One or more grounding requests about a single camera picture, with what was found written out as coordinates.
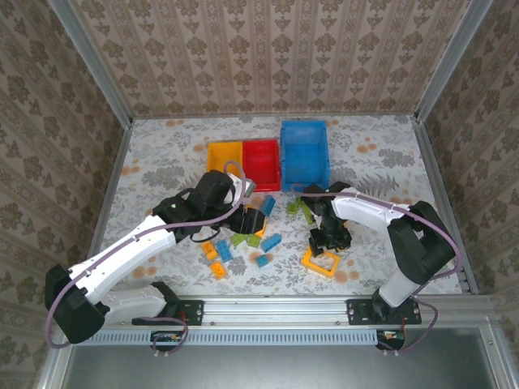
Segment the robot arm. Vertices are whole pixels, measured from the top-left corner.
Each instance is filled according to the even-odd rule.
[[[399,308],[422,285],[445,266],[453,257],[453,248],[435,230],[415,221],[410,216],[394,210],[403,208],[430,221],[448,234],[434,208],[423,201],[413,206],[391,204],[383,207],[381,200],[361,194],[343,182],[336,182],[328,190],[317,185],[305,188],[303,193],[344,193],[312,198],[302,197],[304,203],[318,216],[322,216],[318,229],[311,230],[309,239],[312,254],[327,250],[344,250],[350,247],[351,235],[345,227],[347,220],[366,225],[381,233],[388,233],[397,260],[397,270],[377,289],[372,298],[372,309],[379,321],[387,322],[398,315]]]
[[[200,225],[186,225],[166,229],[166,225],[212,220],[225,214],[238,201],[237,193],[241,193],[242,185],[246,186],[246,196],[250,195],[254,189],[253,182],[242,182],[233,174],[212,170],[202,176],[196,188],[183,190],[163,200],[141,224],[103,252],[74,265],[68,271],[60,265],[51,268],[45,277],[47,309],[52,306],[60,291],[93,263],[128,239],[134,240],[111,254],[94,270],[87,272],[60,301],[54,319],[68,340],[73,344],[80,343],[107,323],[138,317],[174,315],[178,299],[164,283],[153,283],[139,290],[110,290],[148,258],[177,245],[186,237],[192,237],[202,228]],[[210,227],[216,231],[225,227],[236,233],[256,233],[264,227],[264,215],[254,208],[239,205],[229,217]],[[157,230],[137,238],[149,229]]]

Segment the toy block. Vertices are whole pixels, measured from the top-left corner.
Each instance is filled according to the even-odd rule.
[[[286,204],[286,213],[289,215],[295,215],[298,213],[298,205],[296,203],[288,203]]]
[[[234,247],[239,246],[242,242],[246,241],[249,236],[244,233],[236,233],[232,237],[230,237],[230,242]]]
[[[302,209],[303,215],[305,216],[305,219],[307,219],[307,223],[308,224],[314,224],[315,223],[315,217],[311,213],[310,208],[307,207],[305,204],[303,204],[301,209]]]
[[[340,261],[341,260],[340,256],[338,256],[337,254],[334,254],[334,253],[330,253],[329,251],[325,251],[323,254],[326,255],[329,258],[335,259],[336,261]]]
[[[229,262],[233,258],[233,255],[230,253],[229,246],[227,246],[226,241],[219,241],[217,243],[217,251],[223,263]]]
[[[210,268],[217,280],[221,280],[227,275],[227,271],[225,271],[224,265],[222,265],[220,262],[213,263]]]
[[[298,208],[302,208],[302,206],[305,205],[305,203],[302,201],[300,197],[297,197],[295,199],[295,204],[298,206]]]
[[[279,233],[275,233],[269,239],[261,243],[261,248],[265,253],[269,252],[271,249],[276,247],[281,243],[281,235]]]
[[[247,239],[247,244],[250,247],[255,247],[256,249],[260,245],[260,242],[261,242],[261,237],[258,237],[257,235],[250,235],[249,238]]]
[[[202,250],[204,251],[205,256],[208,257],[208,260],[213,261],[218,257],[218,253],[216,250],[214,250],[214,246],[210,241],[202,243],[200,247],[202,247]]]
[[[258,258],[256,258],[256,263],[258,264],[259,267],[268,265],[267,255],[260,255]]]
[[[269,194],[267,197],[265,197],[265,200],[261,205],[260,211],[262,211],[262,213],[266,216],[270,216],[270,214],[272,213],[272,209],[274,208],[274,205],[276,205],[276,200]]]
[[[302,257],[301,264],[304,267],[306,267],[308,270],[312,270],[312,271],[315,271],[315,272],[321,274],[322,276],[332,278],[333,275],[335,274],[335,270],[337,270],[337,267],[339,266],[339,262],[341,261],[341,258],[338,255],[334,255],[332,253],[325,253],[325,255],[334,259],[332,268],[330,270],[323,269],[322,267],[317,266],[315,263],[310,262],[310,260],[311,260],[311,248],[310,247],[307,248],[307,252]]]
[[[263,228],[258,231],[257,233],[254,233],[257,237],[263,237],[263,235],[265,234],[265,231],[267,230],[267,219],[264,220],[263,222]]]

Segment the floral tablecloth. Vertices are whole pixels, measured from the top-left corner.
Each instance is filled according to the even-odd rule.
[[[148,119],[133,123],[131,144],[105,231],[103,248],[133,229],[162,199],[196,185],[207,164],[210,142],[235,139],[279,139],[287,118]],[[407,116],[326,117],[332,180],[346,181],[370,195],[398,203],[434,203],[426,170]],[[266,194],[247,200],[260,206]],[[227,277],[217,280],[198,244],[184,240],[135,269],[119,288],[140,288],[163,280],[179,295],[348,295],[371,294],[396,268],[387,234],[348,222],[350,249],[332,279],[307,270],[301,258],[308,246],[310,226],[302,212],[287,215],[292,194],[271,193],[277,203],[265,237],[282,236],[259,268],[261,253],[246,242],[231,246],[234,259],[225,264]],[[204,228],[198,237],[208,237]],[[227,239],[229,231],[217,237]],[[460,293],[455,276],[428,285],[425,293]]]

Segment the wall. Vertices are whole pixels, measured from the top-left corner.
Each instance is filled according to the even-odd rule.
[[[413,111],[469,0],[77,0],[136,117]]]
[[[45,0],[0,2],[0,387],[45,359],[45,272],[85,257],[122,136]]]
[[[479,286],[518,356],[519,1],[494,1],[426,126]]]

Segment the lime green block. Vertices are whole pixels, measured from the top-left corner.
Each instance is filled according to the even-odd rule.
[[[256,249],[260,246],[261,237],[258,237],[257,235],[250,235],[247,239],[247,244],[250,247],[255,247]]]
[[[296,213],[298,213],[298,205],[296,203],[288,203],[286,204],[286,213],[288,213],[289,215],[295,215]]]
[[[302,201],[302,199],[300,197],[296,198],[295,203],[298,206],[298,208],[302,208],[305,205],[305,203]]]
[[[230,237],[230,242],[233,244],[234,247],[237,247],[240,243],[247,240],[249,236],[244,233],[236,233],[232,237]]]
[[[315,223],[315,218],[312,215],[309,207],[307,207],[306,205],[303,205],[302,206],[302,213],[304,214],[305,219],[307,219],[307,223],[308,224],[314,224]]]

